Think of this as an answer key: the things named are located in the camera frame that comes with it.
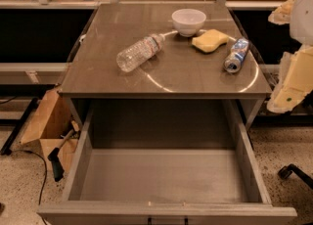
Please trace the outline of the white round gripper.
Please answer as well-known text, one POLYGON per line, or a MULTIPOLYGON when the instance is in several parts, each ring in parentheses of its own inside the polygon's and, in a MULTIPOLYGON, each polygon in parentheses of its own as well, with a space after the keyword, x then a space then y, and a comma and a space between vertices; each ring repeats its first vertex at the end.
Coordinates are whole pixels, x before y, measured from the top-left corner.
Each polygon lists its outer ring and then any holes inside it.
POLYGON ((285 52, 279 64, 279 82, 267 110, 272 113, 292 111, 313 90, 313 0, 287 0, 271 12, 268 21, 290 23, 290 36, 301 44, 294 54, 285 52))

